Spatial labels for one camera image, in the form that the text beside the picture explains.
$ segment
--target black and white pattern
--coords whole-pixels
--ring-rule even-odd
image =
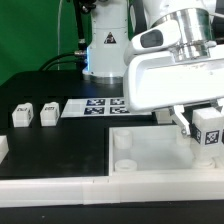
[[[111,107],[110,114],[129,114],[130,112],[125,107]]]
[[[105,99],[90,99],[87,100],[86,106],[104,106],[105,102]]]
[[[124,99],[121,98],[115,98],[110,100],[110,105],[124,105]]]
[[[219,131],[206,132],[205,145],[216,144],[219,141]]]
[[[84,115],[100,115],[104,114],[104,107],[87,107],[85,108]]]

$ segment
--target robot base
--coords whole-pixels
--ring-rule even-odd
[[[123,76],[106,77],[105,74],[101,74],[101,76],[96,76],[88,72],[87,68],[83,69],[82,73],[83,73],[83,79],[86,81],[91,81],[91,82],[101,83],[101,84],[123,83]]]

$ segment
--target white box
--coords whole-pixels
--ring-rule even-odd
[[[19,104],[12,113],[14,127],[28,127],[33,119],[33,105]]]
[[[59,116],[59,104],[56,102],[46,103],[40,112],[41,125],[56,126]]]
[[[6,136],[0,136],[0,164],[9,151],[8,142]]]

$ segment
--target white robot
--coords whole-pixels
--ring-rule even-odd
[[[130,42],[126,23],[128,2],[96,2],[98,11],[92,13],[93,42],[88,47],[89,64],[84,74],[102,83],[123,79],[126,107],[130,112],[155,111],[160,117],[166,108],[170,121],[180,126],[184,137],[189,137],[192,135],[190,124],[182,115],[185,106],[211,103],[223,116],[224,45],[216,44],[211,26],[213,16],[222,17],[215,13],[217,1],[135,0],[133,5],[136,2],[137,7],[131,7],[130,12],[138,35]],[[144,32],[138,30],[137,11],[145,18]],[[196,132],[200,129],[202,134],[204,126],[197,124],[197,120],[203,115],[198,116],[193,116],[193,123]],[[223,125],[210,125],[210,129],[203,132],[203,138],[206,133],[219,129],[216,136],[221,144]],[[204,146],[203,143],[193,151],[198,155]],[[216,149],[210,151],[214,152],[210,157],[217,155]]]

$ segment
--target white cube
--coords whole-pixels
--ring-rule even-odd
[[[28,127],[33,119],[33,105],[19,104],[12,113],[14,127]]]
[[[41,125],[56,126],[59,116],[59,104],[56,102],[47,103],[40,112]]]
[[[8,142],[6,136],[0,136],[0,164],[9,151]]]
[[[215,108],[193,111],[192,123],[195,124],[195,139],[191,149],[197,159],[205,160],[219,156],[222,146],[224,115]]]

